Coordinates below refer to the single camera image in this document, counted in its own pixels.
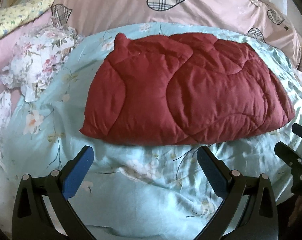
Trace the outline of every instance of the folded comforter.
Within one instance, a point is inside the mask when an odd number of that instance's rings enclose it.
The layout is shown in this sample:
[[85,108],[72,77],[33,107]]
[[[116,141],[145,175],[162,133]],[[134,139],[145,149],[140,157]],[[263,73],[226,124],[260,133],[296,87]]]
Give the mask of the folded comforter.
[[295,115],[247,43],[212,34],[124,34],[91,84],[81,132],[113,144],[213,144],[277,130]]

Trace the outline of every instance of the floral pillow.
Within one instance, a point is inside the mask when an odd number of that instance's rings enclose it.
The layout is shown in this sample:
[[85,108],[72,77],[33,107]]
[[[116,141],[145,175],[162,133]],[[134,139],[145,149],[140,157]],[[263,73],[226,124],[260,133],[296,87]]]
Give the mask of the floral pillow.
[[26,34],[15,44],[14,58],[0,80],[9,89],[20,88],[26,102],[36,101],[81,41],[71,27],[49,25]]

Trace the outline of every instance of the floral print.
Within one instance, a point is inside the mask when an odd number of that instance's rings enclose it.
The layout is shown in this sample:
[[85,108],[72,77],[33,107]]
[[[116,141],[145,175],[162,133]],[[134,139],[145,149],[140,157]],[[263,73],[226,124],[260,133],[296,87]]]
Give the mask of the floral print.
[[53,67],[54,67],[54,65],[56,65],[56,63],[57,63],[57,55],[51,55],[51,57],[48,58],[42,66],[43,72],[51,73],[53,71]]
[[143,23],[143,24],[140,25],[140,32],[147,32],[151,28],[152,28],[151,24]]
[[133,180],[155,180],[161,177],[157,171],[157,164],[152,161],[142,164],[138,160],[129,160],[126,166],[119,168],[119,171]]
[[101,51],[105,51],[105,50],[111,50],[114,48],[114,40],[113,41],[110,41],[110,42],[107,42],[107,43],[104,43],[102,45],[102,48],[101,48]]
[[63,97],[62,97],[62,102],[67,102],[67,101],[69,101],[69,100],[70,100],[70,95],[69,95],[69,94],[63,95]]
[[47,11],[54,0],[31,0],[0,10],[0,39],[19,26],[29,23]]
[[58,138],[63,138],[66,134],[65,133],[51,133],[48,135],[48,142],[50,143],[56,143],[56,141],[58,140]]
[[69,83],[69,82],[76,82],[76,78],[78,77],[78,74],[77,73],[74,73],[74,74],[65,74],[63,77],[62,77],[62,80],[64,83]]
[[21,88],[26,102],[36,101],[81,41],[70,27],[48,25],[26,34],[16,43],[15,56],[0,80],[9,89]]
[[27,115],[26,127],[23,131],[23,134],[37,134],[40,130],[39,126],[43,123],[43,119],[43,115],[39,115],[37,110],[33,110],[31,114]]

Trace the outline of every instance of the pink fabric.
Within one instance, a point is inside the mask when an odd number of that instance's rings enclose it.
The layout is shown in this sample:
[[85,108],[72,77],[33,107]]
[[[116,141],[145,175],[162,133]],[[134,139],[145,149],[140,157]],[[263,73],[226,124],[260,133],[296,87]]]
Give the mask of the pink fabric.
[[35,27],[48,24],[50,21],[50,17],[51,10],[47,10],[44,14],[42,14],[39,18],[35,19],[33,22],[22,25],[21,27],[17,28],[12,33],[0,40],[0,72],[13,59],[13,47],[14,44],[18,41],[19,37],[34,29]]
[[213,26],[281,49],[294,67],[300,62],[301,44],[292,23],[262,2],[257,7],[249,0],[174,0],[178,3],[151,8],[152,1],[158,0],[55,0],[52,8],[64,19],[62,24],[67,20],[85,36],[145,22]]
[[[0,94],[6,89],[5,85],[0,81]],[[21,97],[20,89],[11,90],[11,112],[13,113],[17,103]]]

